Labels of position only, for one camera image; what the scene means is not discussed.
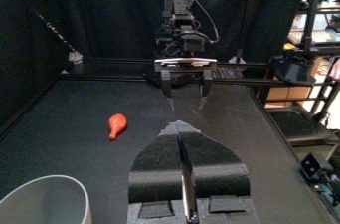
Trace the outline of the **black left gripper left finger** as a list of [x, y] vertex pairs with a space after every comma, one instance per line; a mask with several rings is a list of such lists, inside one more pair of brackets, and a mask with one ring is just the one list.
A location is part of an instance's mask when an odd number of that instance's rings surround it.
[[129, 174], [129, 202], [181, 199], [177, 136], [179, 120], [170, 122], [134, 159]]

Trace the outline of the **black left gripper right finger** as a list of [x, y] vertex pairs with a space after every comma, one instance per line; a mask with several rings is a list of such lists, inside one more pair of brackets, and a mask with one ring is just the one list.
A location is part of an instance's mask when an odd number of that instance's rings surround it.
[[195, 197], [247, 196], [247, 170], [233, 151], [181, 120], [177, 136]]

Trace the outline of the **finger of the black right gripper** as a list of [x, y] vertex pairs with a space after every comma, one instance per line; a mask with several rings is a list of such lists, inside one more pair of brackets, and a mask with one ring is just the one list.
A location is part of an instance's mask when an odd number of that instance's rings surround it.
[[202, 109], [205, 101], [206, 101], [210, 84], [211, 84], [211, 71], [203, 70], [201, 72], [201, 79], [199, 79], [199, 85], [198, 85], [198, 90], [199, 90], [198, 108], [199, 109]]
[[170, 94], [170, 72], [166, 70], [161, 70], [161, 87], [169, 103], [169, 108], [173, 110], [173, 100]]

